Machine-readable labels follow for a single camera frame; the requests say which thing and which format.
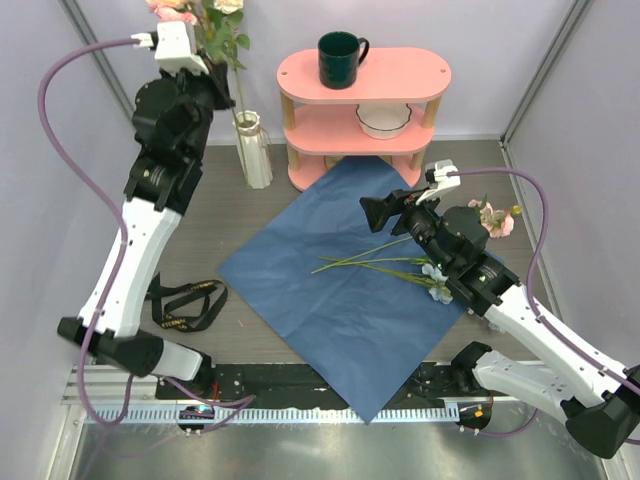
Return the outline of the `pink rose flower stem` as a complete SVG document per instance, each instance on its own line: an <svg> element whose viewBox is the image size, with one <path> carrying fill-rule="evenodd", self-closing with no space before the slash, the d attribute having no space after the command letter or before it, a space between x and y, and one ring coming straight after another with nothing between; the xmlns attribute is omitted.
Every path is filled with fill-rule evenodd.
<svg viewBox="0 0 640 480"><path fill-rule="evenodd" d="M199 0L146 0L145 3L161 22L181 21L190 25L198 22L193 11L201 5Z"/></svg>

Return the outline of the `black ribbon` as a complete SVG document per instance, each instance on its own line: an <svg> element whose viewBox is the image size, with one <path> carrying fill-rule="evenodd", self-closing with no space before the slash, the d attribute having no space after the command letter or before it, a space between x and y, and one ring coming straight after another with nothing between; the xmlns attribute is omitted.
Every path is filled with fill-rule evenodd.
<svg viewBox="0 0 640 480"><path fill-rule="evenodd" d="M151 318L165 330L197 333L207 330L228 300L228 287L211 279L176 287L161 284L160 274L151 280L145 300L151 304Z"/></svg>

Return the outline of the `green leafy flower stem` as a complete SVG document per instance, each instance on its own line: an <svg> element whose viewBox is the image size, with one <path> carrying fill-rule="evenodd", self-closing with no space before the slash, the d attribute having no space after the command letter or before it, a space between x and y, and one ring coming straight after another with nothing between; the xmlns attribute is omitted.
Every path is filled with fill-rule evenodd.
<svg viewBox="0 0 640 480"><path fill-rule="evenodd" d="M232 40L232 63L228 64L233 71L236 80L236 90L239 96L240 111L246 110L244 93L242 91L240 71L245 70L246 66L239 59L239 50L250 48L249 37L240 32L240 24L244 18L243 1L215 1L216 5L228 13L228 22L233 27L233 40Z"/></svg>

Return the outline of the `pink peony flower stem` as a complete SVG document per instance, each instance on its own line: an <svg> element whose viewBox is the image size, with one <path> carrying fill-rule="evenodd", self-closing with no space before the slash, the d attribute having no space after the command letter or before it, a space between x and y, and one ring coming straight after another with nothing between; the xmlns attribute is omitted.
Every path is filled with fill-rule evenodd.
<svg viewBox="0 0 640 480"><path fill-rule="evenodd" d="M514 205L508 210L494 209L487 196L482 200L471 200L468 206L478 214L481 225L495 239L508 237L515 227L515 217L523 212L520 205Z"/></svg>

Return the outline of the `blue wrapping paper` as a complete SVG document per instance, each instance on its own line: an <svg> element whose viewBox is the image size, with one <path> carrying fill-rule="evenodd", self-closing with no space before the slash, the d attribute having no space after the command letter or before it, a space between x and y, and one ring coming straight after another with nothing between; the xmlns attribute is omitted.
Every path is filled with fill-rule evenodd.
<svg viewBox="0 0 640 480"><path fill-rule="evenodd" d="M372 421L463 314L419 285L324 259L414 258L411 240L372 233L360 206L406 182L376 157L349 157L218 269L225 282L362 418Z"/></svg>

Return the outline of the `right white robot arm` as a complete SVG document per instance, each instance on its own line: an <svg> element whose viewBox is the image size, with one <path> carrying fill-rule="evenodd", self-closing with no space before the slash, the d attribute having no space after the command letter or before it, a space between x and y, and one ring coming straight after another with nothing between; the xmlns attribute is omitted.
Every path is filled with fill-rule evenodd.
<svg viewBox="0 0 640 480"><path fill-rule="evenodd" d="M538 370L472 342L451 362L451 380L465 395L480 389L515 397L563 423L590 453L613 458L639 425L639 370L590 347L535 300L500 260L486 252L489 233L471 207L438 214L435 199L394 190L359 203L369 228L409 234L446 277L453 298L504 329L545 364Z"/></svg>

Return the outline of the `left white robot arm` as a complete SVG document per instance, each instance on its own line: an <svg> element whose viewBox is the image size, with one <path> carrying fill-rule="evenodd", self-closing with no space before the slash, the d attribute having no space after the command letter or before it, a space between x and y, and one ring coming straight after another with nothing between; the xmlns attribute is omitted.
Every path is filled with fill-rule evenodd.
<svg viewBox="0 0 640 480"><path fill-rule="evenodd" d="M74 317L64 317L59 335L86 347L97 360L136 377L172 377L190 398L211 392L214 366L198 350L141 329L145 302L154 319L171 328L186 324L169 316L157 263L182 220L202 177L202 163L213 116L235 103L224 63L205 73L182 69L146 83L136 95L132 117L140 152L118 209L125 230L117 233L93 294Z"/></svg>

